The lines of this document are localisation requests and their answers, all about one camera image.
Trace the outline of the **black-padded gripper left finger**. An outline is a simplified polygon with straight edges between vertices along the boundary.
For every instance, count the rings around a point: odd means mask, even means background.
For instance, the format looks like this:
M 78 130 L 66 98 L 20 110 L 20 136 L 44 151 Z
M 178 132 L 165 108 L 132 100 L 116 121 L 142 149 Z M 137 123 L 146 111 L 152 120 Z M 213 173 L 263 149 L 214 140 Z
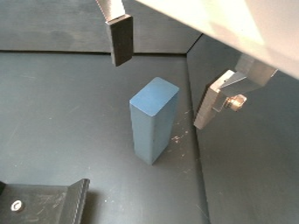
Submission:
M 112 63 L 118 67 L 133 56 L 133 17 L 125 13 L 121 0 L 96 0 L 96 3 L 105 19 Z

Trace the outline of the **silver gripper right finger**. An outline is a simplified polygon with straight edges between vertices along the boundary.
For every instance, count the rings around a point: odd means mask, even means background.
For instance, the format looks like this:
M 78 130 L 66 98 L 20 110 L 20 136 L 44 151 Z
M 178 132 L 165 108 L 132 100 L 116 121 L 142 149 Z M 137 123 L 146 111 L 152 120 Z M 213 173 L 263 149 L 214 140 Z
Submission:
M 241 54 L 234 70 L 228 70 L 208 86 L 193 125 L 201 130 L 213 116 L 224 109 L 238 111 L 247 101 L 244 93 L 261 88 L 277 69 Z

